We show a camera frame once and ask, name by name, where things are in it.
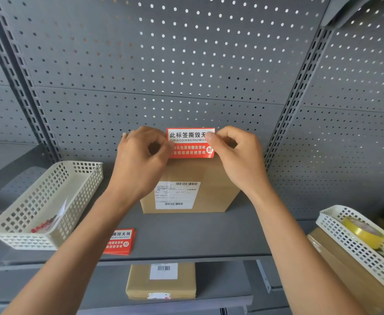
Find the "red seal sticker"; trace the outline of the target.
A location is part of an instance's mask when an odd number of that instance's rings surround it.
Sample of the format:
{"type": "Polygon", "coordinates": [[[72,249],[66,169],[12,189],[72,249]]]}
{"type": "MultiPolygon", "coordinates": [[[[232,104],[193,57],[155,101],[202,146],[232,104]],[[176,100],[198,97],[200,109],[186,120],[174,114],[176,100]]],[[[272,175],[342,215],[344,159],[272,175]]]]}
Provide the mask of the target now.
{"type": "Polygon", "coordinates": [[[213,158],[214,150],[205,140],[208,132],[215,128],[167,128],[168,141],[174,142],[170,159],[213,158]]]}

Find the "flat cardboard box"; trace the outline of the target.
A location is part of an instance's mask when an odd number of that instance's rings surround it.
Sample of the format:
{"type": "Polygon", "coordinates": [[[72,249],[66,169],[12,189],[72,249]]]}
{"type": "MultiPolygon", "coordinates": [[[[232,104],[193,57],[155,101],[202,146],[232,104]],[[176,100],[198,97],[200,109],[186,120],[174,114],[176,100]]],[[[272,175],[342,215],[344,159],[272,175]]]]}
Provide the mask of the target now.
{"type": "Polygon", "coordinates": [[[308,238],[369,315],[384,312],[384,286],[320,227],[308,238]]]}

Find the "person's left hand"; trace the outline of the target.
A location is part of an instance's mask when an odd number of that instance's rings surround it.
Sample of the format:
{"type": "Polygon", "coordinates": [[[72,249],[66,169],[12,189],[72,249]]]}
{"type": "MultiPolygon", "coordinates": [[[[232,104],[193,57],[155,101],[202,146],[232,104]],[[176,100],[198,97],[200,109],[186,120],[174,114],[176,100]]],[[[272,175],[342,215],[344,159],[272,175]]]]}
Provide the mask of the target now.
{"type": "Polygon", "coordinates": [[[118,202],[134,204],[156,187],[168,162],[160,160],[164,141],[161,130],[147,126],[123,134],[107,187],[118,202]]]}

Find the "grey slotted shelf upright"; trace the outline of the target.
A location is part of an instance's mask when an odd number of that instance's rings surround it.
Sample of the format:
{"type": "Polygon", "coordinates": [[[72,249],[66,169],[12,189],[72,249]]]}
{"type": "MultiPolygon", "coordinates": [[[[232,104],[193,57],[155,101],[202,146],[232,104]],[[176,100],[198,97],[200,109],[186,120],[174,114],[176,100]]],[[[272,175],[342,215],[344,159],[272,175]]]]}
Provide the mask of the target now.
{"type": "Polygon", "coordinates": [[[332,33],[333,29],[330,27],[318,27],[316,30],[302,66],[274,127],[272,136],[268,141],[264,154],[264,164],[267,170],[286,135],[288,127],[293,120],[294,112],[298,109],[300,102],[305,95],[306,88],[311,82],[311,78],[315,74],[317,65],[324,54],[332,33]]]}
{"type": "Polygon", "coordinates": [[[16,97],[20,109],[36,138],[43,145],[49,158],[53,162],[62,160],[58,150],[55,136],[43,108],[38,100],[37,92],[29,76],[26,75],[26,66],[20,57],[20,49],[9,34],[7,20],[2,16],[0,6],[0,65],[7,78],[8,85],[16,97]]]}

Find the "white perforated plastic basket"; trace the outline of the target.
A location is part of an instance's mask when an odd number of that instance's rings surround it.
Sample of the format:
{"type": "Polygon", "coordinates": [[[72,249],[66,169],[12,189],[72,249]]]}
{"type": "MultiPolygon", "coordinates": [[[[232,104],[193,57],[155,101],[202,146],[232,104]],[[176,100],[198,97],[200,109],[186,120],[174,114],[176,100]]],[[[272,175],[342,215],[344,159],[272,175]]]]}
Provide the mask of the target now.
{"type": "Polygon", "coordinates": [[[60,161],[53,164],[2,214],[0,241],[16,250],[57,250],[70,236],[103,180],[102,162],[60,161]],[[66,210],[49,232],[31,229],[66,210]]]}
{"type": "Polygon", "coordinates": [[[342,220],[348,216],[363,221],[384,234],[384,229],[360,212],[342,205],[321,210],[316,224],[384,286],[384,243],[379,249],[367,246],[343,226],[342,220]]]}

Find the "person's right forearm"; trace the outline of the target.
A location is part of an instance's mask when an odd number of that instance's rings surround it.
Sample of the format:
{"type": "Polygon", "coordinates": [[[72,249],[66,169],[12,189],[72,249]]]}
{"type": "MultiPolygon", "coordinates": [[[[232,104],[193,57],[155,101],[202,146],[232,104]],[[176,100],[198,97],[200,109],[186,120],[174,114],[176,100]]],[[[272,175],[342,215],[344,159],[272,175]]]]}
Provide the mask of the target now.
{"type": "Polygon", "coordinates": [[[242,190],[256,209],[293,315],[367,315],[273,188],[242,190]]]}

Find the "person's right hand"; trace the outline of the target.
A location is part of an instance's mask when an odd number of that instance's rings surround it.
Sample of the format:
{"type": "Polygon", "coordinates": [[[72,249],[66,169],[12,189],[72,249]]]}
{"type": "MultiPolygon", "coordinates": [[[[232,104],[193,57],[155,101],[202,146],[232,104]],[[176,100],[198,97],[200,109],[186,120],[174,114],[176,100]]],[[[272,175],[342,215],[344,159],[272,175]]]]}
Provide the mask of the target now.
{"type": "Polygon", "coordinates": [[[256,135],[233,126],[216,133],[226,143],[226,155],[220,159],[230,180],[251,200],[275,197],[256,135]]]}

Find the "person's left forearm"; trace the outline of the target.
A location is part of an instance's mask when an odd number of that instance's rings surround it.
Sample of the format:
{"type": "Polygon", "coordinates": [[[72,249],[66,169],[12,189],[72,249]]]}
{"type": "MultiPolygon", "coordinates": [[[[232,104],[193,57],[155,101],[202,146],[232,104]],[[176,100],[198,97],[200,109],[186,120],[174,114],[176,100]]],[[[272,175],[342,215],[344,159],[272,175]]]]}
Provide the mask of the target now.
{"type": "Polygon", "coordinates": [[[130,208],[149,192],[108,187],[1,315],[76,315],[108,241],[130,208]]]}

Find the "large cardboard parcel box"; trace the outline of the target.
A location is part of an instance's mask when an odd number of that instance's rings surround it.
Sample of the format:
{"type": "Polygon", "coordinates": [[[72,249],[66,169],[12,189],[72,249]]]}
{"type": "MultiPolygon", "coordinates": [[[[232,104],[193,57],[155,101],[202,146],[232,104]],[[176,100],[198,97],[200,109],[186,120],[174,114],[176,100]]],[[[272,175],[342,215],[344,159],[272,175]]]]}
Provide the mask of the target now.
{"type": "Polygon", "coordinates": [[[239,191],[217,154],[169,159],[157,186],[140,203],[144,214],[221,213],[239,191]]]}

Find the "yellow tape roll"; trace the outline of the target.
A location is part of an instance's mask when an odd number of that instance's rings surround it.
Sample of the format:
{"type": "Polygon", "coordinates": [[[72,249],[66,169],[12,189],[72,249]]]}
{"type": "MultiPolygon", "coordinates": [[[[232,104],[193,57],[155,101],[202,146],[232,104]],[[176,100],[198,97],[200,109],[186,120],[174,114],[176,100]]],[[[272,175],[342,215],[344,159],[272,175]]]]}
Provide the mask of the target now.
{"type": "Polygon", "coordinates": [[[348,216],[342,224],[372,249],[379,249],[384,243],[384,234],[361,220],[348,216]]]}

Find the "stack of red stickers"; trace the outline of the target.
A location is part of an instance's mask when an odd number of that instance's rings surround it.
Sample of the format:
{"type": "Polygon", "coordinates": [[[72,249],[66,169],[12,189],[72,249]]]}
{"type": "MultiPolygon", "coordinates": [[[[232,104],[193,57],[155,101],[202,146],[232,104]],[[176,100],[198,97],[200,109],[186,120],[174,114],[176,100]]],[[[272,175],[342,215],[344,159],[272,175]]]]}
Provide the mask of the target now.
{"type": "Polygon", "coordinates": [[[116,229],[108,241],[103,254],[129,256],[132,252],[136,229],[116,229]]]}

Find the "sticker backing papers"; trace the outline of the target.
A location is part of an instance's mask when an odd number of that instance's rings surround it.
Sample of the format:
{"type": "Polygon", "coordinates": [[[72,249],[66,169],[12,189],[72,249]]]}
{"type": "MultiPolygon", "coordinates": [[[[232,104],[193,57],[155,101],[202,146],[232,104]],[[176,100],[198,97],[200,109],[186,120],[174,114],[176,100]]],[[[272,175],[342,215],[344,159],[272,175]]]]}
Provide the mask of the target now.
{"type": "Polygon", "coordinates": [[[59,209],[59,211],[56,215],[50,217],[46,221],[44,221],[44,222],[40,223],[39,225],[37,225],[36,227],[32,228],[31,233],[43,234],[43,233],[49,232],[50,229],[52,229],[55,226],[55,224],[57,224],[58,221],[63,216],[63,214],[66,210],[67,201],[68,201],[68,198],[65,199],[65,201],[63,202],[61,208],[59,209]]]}

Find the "grey metal shelf bracket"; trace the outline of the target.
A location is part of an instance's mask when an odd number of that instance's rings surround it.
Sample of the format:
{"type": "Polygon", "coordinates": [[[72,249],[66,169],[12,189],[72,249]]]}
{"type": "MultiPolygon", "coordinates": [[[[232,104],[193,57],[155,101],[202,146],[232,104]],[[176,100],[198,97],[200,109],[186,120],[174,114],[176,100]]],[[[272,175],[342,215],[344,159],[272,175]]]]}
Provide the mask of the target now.
{"type": "Polygon", "coordinates": [[[256,260],[256,263],[258,265],[258,269],[259,269],[259,271],[261,273],[261,276],[263,278],[263,282],[265,284],[267,293],[269,294],[271,292],[271,290],[272,290],[272,287],[271,287],[271,285],[269,283],[269,280],[268,280],[268,277],[267,277],[267,275],[266,275],[266,273],[264,271],[263,265],[262,265],[262,263],[261,263],[261,261],[259,259],[256,260]]]}
{"type": "Polygon", "coordinates": [[[339,29],[371,0],[330,0],[320,27],[339,29]]]}

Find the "grey pegboard back panel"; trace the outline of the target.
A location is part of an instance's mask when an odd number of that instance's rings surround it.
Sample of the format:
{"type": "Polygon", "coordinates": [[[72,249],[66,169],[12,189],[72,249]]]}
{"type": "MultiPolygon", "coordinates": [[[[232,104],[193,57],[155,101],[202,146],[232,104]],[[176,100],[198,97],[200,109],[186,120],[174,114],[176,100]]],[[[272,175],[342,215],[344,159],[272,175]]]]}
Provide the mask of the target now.
{"type": "MultiPolygon", "coordinates": [[[[0,0],[62,160],[139,126],[236,126],[264,153],[330,0],[0,0]]],[[[331,38],[268,169],[293,215],[384,207],[384,0],[331,38]]]]}

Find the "grey metal shelf board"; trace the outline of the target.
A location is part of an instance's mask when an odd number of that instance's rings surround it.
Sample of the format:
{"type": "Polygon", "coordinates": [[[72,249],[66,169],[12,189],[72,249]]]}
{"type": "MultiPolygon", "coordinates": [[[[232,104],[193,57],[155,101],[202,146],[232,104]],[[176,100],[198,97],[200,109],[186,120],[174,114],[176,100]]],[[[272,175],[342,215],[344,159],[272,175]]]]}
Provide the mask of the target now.
{"type": "MultiPolygon", "coordinates": [[[[0,262],[0,313],[42,266],[0,262]]],[[[92,275],[79,314],[149,315],[243,307],[252,291],[243,262],[201,262],[196,265],[196,298],[130,300],[126,294],[130,265],[100,262],[92,275]]]]}
{"type": "Polygon", "coordinates": [[[104,254],[98,266],[254,260],[271,255],[256,211],[242,192],[224,213],[144,214],[137,203],[118,228],[137,231],[131,254],[104,254]]]}

